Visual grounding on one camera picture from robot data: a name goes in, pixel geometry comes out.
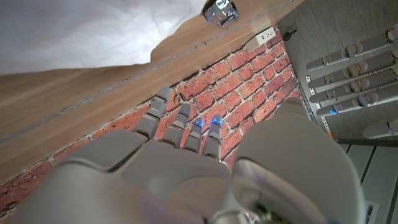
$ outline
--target blue led light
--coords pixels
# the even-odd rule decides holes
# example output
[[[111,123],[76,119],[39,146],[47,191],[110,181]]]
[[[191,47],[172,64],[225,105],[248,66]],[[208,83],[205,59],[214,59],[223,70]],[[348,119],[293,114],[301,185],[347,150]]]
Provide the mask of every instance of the blue led light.
[[[199,125],[201,128],[203,128],[203,123],[200,123],[199,121],[195,121],[195,124]]]

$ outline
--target white panel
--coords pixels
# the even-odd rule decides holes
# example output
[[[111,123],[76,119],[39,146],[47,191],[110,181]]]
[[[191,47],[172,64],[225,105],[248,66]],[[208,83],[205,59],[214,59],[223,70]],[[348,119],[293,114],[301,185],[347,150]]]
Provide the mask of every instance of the white panel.
[[[358,172],[359,179],[365,171],[368,160],[371,157],[374,146],[355,146],[352,145],[348,151],[348,156],[353,161],[356,171]]]
[[[377,147],[362,184],[365,199],[380,205],[376,224],[386,223],[397,178],[398,148]]]

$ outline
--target gray wall panel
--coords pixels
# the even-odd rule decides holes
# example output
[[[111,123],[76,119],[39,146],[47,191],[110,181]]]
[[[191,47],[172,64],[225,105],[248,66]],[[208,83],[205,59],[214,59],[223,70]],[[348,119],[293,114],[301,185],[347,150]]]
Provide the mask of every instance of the gray wall panel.
[[[397,178],[398,148],[377,147],[363,182],[365,199],[380,205],[377,224],[387,221]]]

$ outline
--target brick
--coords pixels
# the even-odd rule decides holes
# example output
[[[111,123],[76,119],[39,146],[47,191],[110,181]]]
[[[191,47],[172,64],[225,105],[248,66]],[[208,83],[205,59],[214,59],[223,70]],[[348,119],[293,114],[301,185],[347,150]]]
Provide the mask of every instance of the brick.
[[[239,70],[239,74],[243,78],[243,80],[246,81],[253,75],[253,71],[250,65],[247,64]]]
[[[273,48],[273,51],[274,51],[276,57],[280,57],[283,53],[285,53],[284,47],[282,46],[282,44],[276,45]]]
[[[230,169],[230,170],[232,170],[232,168],[233,168],[233,163],[234,163],[234,159],[235,159],[235,155],[236,155],[236,152],[237,152],[238,150],[234,150],[233,152],[231,152],[231,154],[229,154],[227,157],[225,157],[225,159],[224,159],[224,161],[225,161],[225,163],[226,163],[226,165],[228,166],[228,168]]]
[[[264,78],[266,78],[267,81],[269,81],[275,76],[275,70],[272,66],[270,66],[262,72],[262,75],[264,76]]]
[[[285,69],[282,76],[284,77],[285,82],[287,82],[292,77],[292,71],[290,69]]]
[[[173,110],[179,104],[180,104],[180,99],[179,99],[179,97],[177,95],[177,92],[175,90],[172,90],[171,93],[170,93],[169,102],[166,105],[165,112]]]
[[[254,96],[253,96],[253,101],[256,107],[260,106],[262,102],[266,100],[266,95],[264,94],[263,90],[258,91]]]
[[[267,118],[266,118],[266,121],[268,121],[268,120],[270,120],[270,119],[272,119],[272,117],[274,116],[274,114],[272,113],[272,114],[270,114]]]
[[[261,74],[258,74],[253,80],[248,81],[239,88],[243,98],[251,96],[258,88],[264,84],[264,80],[261,78]]]
[[[269,65],[271,62],[275,60],[274,58],[274,53],[272,51],[269,51],[266,53],[264,56],[260,56],[252,61],[252,66],[254,72],[258,72],[261,69],[265,68],[267,65]]]
[[[298,89],[293,90],[293,92],[290,94],[290,97],[300,98],[300,93],[299,93]]]
[[[74,143],[71,146],[68,146],[66,149],[58,152],[56,155],[54,155],[54,160],[55,162],[59,162],[62,159],[64,159],[65,157],[67,157],[70,153],[72,153],[73,151],[76,151],[77,149],[81,148],[82,146],[84,146],[85,144],[89,143],[90,139],[89,138],[84,138],[76,143]]]
[[[238,92],[234,91],[224,98],[224,102],[228,111],[232,111],[235,106],[241,104],[241,97],[238,95]]]
[[[280,34],[280,30],[275,31],[275,33],[276,37],[272,38],[266,43],[268,49],[270,49],[271,47],[275,46],[276,44],[282,41],[282,34]]]
[[[221,125],[221,139],[223,139],[229,133],[229,128],[225,123]]]
[[[265,45],[265,44],[262,44],[262,45],[260,45],[258,48],[254,49],[254,53],[255,53],[256,55],[262,54],[262,53],[264,53],[265,51],[266,51],[266,45]]]
[[[227,77],[227,79],[223,80],[222,82],[218,82],[211,90],[213,90],[214,96],[216,99],[220,99],[225,94],[231,92],[236,87],[238,87],[242,83],[241,78],[237,73],[232,74],[231,76]]]
[[[184,147],[185,141],[187,140],[190,132],[191,132],[190,128],[185,128],[184,133],[182,134],[180,148]]]
[[[244,102],[228,116],[227,122],[231,128],[236,127],[241,121],[254,111],[254,104],[251,101]]]
[[[277,104],[285,99],[285,93],[282,91],[282,89],[279,89],[275,92],[274,99]]]
[[[248,52],[246,49],[228,57],[229,67],[233,70],[241,67],[246,62],[254,58],[254,52]]]
[[[217,79],[223,78],[224,76],[229,74],[229,68],[225,61],[214,65],[213,71]]]
[[[188,82],[179,84],[177,91],[181,94],[183,100],[189,100],[191,97],[205,90],[208,85],[215,82],[216,78],[213,75],[213,71],[207,70],[191,78]]]
[[[23,174],[11,179],[0,186],[0,216],[21,203],[44,178],[51,169],[51,163],[40,162]]]
[[[243,134],[246,134],[247,131],[249,131],[249,129],[251,128],[251,126],[254,125],[254,119],[252,117],[249,117],[248,119],[244,120],[241,125],[240,128],[242,130]]]
[[[189,105],[191,107],[191,110],[190,110],[188,121],[192,120],[197,115],[197,113],[195,111],[195,107],[191,103],[189,103]],[[178,112],[180,112],[180,108],[177,108],[174,111],[170,112],[170,114],[168,116],[162,117],[162,119],[159,122],[159,126],[156,130],[156,133],[155,133],[155,137],[157,139],[162,139],[167,128],[169,128],[169,126],[173,123],[173,121],[177,117]]]
[[[290,93],[299,85],[296,78],[291,78],[283,87],[282,90],[285,93],[285,96],[289,96]]]
[[[211,124],[211,119],[213,119],[214,115],[219,114],[224,116],[226,114],[226,108],[224,103],[218,103],[217,105],[212,106],[205,114],[201,116],[203,121],[205,122],[203,125],[203,132],[205,132]]]
[[[264,91],[266,96],[271,96],[275,91],[277,91],[285,83],[282,75],[275,77],[271,80],[265,87]]]
[[[122,118],[117,119],[116,121],[111,122],[104,128],[97,130],[93,134],[93,138],[98,138],[110,131],[114,131],[116,129],[128,129],[132,130],[134,126],[138,123],[138,121],[143,117],[144,114],[149,110],[150,103],[147,102],[140,107],[136,108],[132,113],[123,116]]]
[[[202,112],[214,103],[213,95],[210,91],[203,92],[197,96],[196,103],[199,112]]]
[[[224,158],[235,146],[242,141],[241,132],[236,129],[234,132],[229,133],[221,142],[221,158]]]
[[[262,121],[268,115],[271,114],[276,108],[274,99],[270,98],[264,103],[257,111],[254,112],[253,118],[256,123]]]
[[[284,68],[286,68],[286,66],[288,66],[289,64],[290,64],[289,56],[287,56],[287,54],[285,54],[280,59],[278,59],[276,62],[274,62],[273,66],[274,66],[275,71],[277,73],[279,73]]]

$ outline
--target robot finger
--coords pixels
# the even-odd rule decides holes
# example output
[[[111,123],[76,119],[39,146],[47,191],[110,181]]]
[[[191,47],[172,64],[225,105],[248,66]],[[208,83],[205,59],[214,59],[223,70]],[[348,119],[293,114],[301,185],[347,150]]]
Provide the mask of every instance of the robot finger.
[[[169,101],[171,89],[167,86],[162,87],[154,97],[147,113],[142,117],[132,130],[152,139],[155,136],[159,121],[163,115],[167,102]]]
[[[220,115],[214,116],[211,120],[211,126],[209,130],[209,135],[205,143],[205,148],[203,149],[203,156],[210,156],[220,161],[221,154],[221,125],[223,121]]]
[[[181,106],[180,112],[177,114],[174,122],[170,125],[161,141],[167,142],[174,147],[178,147],[181,142],[182,134],[187,124],[191,107],[189,104]]]
[[[196,153],[199,152],[202,128],[203,120],[201,118],[197,118],[193,123],[191,133],[188,135],[184,147],[182,147],[183,149],[187,149]]]

